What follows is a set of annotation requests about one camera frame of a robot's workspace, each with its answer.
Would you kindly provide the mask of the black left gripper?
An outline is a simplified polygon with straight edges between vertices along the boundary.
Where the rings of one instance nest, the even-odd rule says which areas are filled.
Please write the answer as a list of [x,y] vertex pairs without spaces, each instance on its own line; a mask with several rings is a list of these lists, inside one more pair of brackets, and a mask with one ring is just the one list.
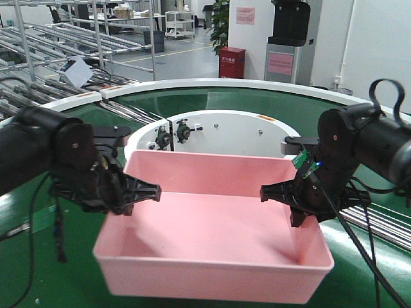
[[67,199],[86,212],[123,214],[126,205],[140,201],[160,201],[161,186],[125,175],[124,196],[119,169],[109,169],[95,150],[71,151],[60,155],[49,173],[55,195]]

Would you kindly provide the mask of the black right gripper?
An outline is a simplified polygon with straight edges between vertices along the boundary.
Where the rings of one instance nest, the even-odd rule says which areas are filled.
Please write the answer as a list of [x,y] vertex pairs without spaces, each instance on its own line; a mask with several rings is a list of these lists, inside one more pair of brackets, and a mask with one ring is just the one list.
[[274,200],[291,205],[293,227],[301,226],[308,216],[315,216],[321,222],[335,218],[336,210],[371,203],[368,192],[347,186],[359,166],[355,158],[323,157],[318,151],[311,155],[321,162],[314,173],[306,179],[296,173],[293,181],[262,185],[261,202]]

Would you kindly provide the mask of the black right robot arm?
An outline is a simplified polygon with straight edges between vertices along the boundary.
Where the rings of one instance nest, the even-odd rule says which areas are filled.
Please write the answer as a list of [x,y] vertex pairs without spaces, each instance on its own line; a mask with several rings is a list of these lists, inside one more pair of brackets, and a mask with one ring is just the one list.
[[319,138],[290,138],[307,154],[294,179],[262,185],[261,201],[275,200],[291,208],[291,224],[299,227],[307,216],[333,219],[338,210],[366,202],[365,193],[347,187],[363,164],[410,197],[410,127],[400,126],[362,103],[323,112]]

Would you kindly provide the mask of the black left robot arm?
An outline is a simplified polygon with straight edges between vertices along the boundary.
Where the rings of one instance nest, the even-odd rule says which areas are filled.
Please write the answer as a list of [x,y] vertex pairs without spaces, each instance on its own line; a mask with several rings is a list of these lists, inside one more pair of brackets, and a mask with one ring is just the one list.
[[93,126],[42,107],[26,107],[1,128],[1,194],[49,173],[52,193],[86,212],[131,215],[134,204],[159,201],[161,188],[124,173],[118,147],[126,126]]

